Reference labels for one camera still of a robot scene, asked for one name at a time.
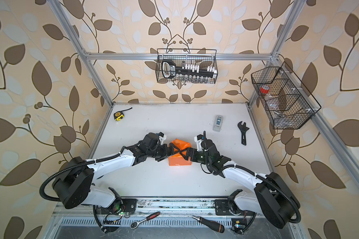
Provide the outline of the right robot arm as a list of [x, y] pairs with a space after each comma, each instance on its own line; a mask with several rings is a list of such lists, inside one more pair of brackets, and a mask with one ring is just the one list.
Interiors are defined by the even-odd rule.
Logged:
[[185, 160], [204, 164], [208, 173], [214, 176], [233, 180], [248, 189], [247, 193], [236, 190], [230, 195], [233, 205], [240, 211], [262, 214], [279, 229], [287, 223], [301, 222], [300, 203], [277, 173], [257, 173], [240, 166], [221, 155], [209, 139], [198, 142], [196, 148], [181, 149], [172, 144], [171, 151]]

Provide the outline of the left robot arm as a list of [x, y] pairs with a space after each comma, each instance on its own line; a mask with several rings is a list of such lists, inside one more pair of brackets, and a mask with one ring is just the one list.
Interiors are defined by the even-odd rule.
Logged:
[[64, 169], [47, 178], [40, 186], [39, 194], [48, 201], [61, 202], [66, 209], [78, 205], [113, 207], [119, 194], [111, 187], [105, 189], [96, 184], [101, 177], [116, 170], [132, 167], [147, 158], [162, 161], [181, 150], [175, 144], [165, 144], [166, 135], [149, 133], [132, 146], [124, 146], [116, 153], [96, 159], [76, 157]]

